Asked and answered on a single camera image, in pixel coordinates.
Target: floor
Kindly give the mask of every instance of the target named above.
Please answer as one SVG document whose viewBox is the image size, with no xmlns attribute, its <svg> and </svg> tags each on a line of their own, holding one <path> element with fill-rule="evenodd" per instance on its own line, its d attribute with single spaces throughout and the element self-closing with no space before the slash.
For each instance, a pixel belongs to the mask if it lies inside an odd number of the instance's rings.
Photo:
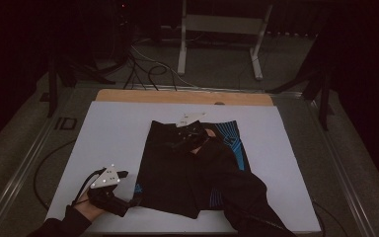
<svg viewBox="0 0 379 237">
<path fill-rule="evenodd" d="M 143 39 L 130 50 L 140 67 L 135 67 L 128 84 L 133 61 L 107 75 L 116 82 L 111 86 L 78 74 L 76 88 L 60 87 L 59 110 L 53 119 L 46 117 L 48 104 L 39 101 L 47 90 L 46 75 L 41 78 L 37 92 L 0 133 L 0 236 L 25 236 L 44 221 L 46 210 L 34 195 L 35 173 L 37 193 L 50 204 L 73 147 L 68 142 L 77 137 L 89 105 L 101 88 L 126 85 L 126 89 L 155 90 L 156 86 L 175 90 L 175 84 L 178 90 L 262 93 L 293 79 L 313 44 L 310 39 L 266 36 L 259 58 L 264 79 L 258 81 L 248 54 L 251 40 L 230 43 L 232 40 L 224 37 L 189 40 L 185 76 L 169 70 L 177 69 L 178 40 L 154 43 Z M 101 67 L 109 64 L 99 61 Z M 162 65 L 167 68 L 154 68 Z M 152 69 L 150 79 L 155 86 L 142 69 Z M 323 131 L 316 122 L 315 104 L 300 97 L 304 86 L 272 96 L 325 226 L 325 232 L 299 236 L 379 236 L 379 174 L 336 92 L 331 92 L 329 131 Z M 56 125 L 59 118 L 77 119 L 77 124 L 74 129 L 60 129 Z M 43 159 L 45 163 L 38 169 Z"/>
</svg>

